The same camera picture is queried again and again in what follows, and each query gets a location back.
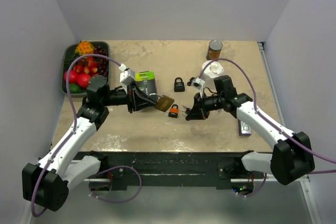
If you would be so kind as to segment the brass padlock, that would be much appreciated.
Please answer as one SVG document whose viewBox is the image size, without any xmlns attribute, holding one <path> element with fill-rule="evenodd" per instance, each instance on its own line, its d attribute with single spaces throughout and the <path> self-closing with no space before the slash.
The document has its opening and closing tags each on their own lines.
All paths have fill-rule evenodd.
<svg viewBox="0 0 336 224">
<path fill-rule="evenodd" d="M 154 108 L 161 112 L 166 112 L 174 103 L 174 99 L 166 95 L 160 95 L 157 93 L 151 93 L 148 95 L 149 99 L 152 99 L 155 103 Z"/>
</svg>

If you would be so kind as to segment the orange padlock with keys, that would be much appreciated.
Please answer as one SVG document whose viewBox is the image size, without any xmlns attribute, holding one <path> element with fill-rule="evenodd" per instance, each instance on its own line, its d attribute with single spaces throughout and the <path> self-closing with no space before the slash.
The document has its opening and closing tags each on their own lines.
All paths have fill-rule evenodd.
<svg viewBox="0 0 336 224">
<path fill-rule="evenodd" d="M 178 118 L 179 109 L 177 104 L 173 104 L 169 110 L 168 116 L 171 118 Z"/>
</svg>

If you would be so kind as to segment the black padlock keys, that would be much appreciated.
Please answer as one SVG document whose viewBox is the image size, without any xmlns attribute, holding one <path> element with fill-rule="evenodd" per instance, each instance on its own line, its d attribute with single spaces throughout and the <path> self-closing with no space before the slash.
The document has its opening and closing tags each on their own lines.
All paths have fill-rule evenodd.
<svg viewBox="0 0 336 224">
<path fill-rule="evenodd" d="M 190 79 L 188 82 L 187 82 L 187 86 L 191 86 L 192 85 L 192 82 L 193 82 L 193 79 Z"/>
</svg>

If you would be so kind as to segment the black padlock with keys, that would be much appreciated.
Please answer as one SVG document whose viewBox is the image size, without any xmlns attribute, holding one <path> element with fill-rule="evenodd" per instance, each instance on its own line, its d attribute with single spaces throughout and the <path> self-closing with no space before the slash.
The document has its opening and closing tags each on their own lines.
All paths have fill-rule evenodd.
<svg viewBox="0 0 336 224">
<path fill-rule="evenodd" d="M 174 80 L 174 92 L 184 92 L 185 85 L 181 77 L 176 77 Z"/>
</svg>

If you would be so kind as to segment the orange padlock keys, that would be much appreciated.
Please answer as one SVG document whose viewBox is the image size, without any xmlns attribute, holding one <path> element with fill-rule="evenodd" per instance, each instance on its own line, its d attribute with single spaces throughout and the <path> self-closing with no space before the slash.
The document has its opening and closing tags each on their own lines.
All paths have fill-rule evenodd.
<svg viewBox="0 0 336 224">
<path fill-rule="evenodd" d="M 182 111 L 184 113 L 189 114 L 190 110 L 191 110 L 190 108 L 188 108 L 188 107 L 186 107 L 186 106 L 183 105 L 183 110 Z"/>
</svg>

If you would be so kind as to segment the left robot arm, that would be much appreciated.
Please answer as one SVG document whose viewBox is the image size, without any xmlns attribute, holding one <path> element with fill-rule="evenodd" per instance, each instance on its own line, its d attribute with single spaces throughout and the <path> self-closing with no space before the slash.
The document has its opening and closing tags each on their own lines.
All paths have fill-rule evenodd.
<svg viewBox="0 0 336 224">
<path fill-rule="evenodd" d="M 159 95 L 139 86 L 135 77 L 120 74 L 120 87 L 113 90 L 103 76 L 90 79 L 86 97 L 66 134 L 36 164 L 28 163 L 22 170 L 23 198 L 30 201 L 34 217 L 46 210 L 57 211 L 65 203 L 71 189 L 91 175 L 103 178 L 109 165 L 95 154 L 85 156 L 71 165 L 84 143 L 100 129 L 109 106 L 126 105 L 130 113 L 158 103 Z"/>
</svg>

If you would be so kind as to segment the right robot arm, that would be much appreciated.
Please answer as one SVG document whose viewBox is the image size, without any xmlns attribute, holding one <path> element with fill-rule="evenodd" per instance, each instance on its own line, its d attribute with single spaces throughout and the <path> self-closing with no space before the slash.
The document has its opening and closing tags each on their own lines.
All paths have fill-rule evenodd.
<svg viewBox="0 0 336 224">
<path fill-rule="evenodd" d="M 246 178 L 252 172 L 272 174 L 283 185 L 314 171 L 315 163 L 311 143 L 304 132 L 294 131 L 279 124 L 245 93 L 237 93 L 229 76 L 214 79 L 216 94 L 204 93 L 205 81 L 192 78 L 190 85 L 198 90 L 186 120 L 205 120 L 211 111 L 224 110 L 246 123 L 271 147 L 272 153 L 248 152 L 234 165 L 234 173 Z"/>
</svg>

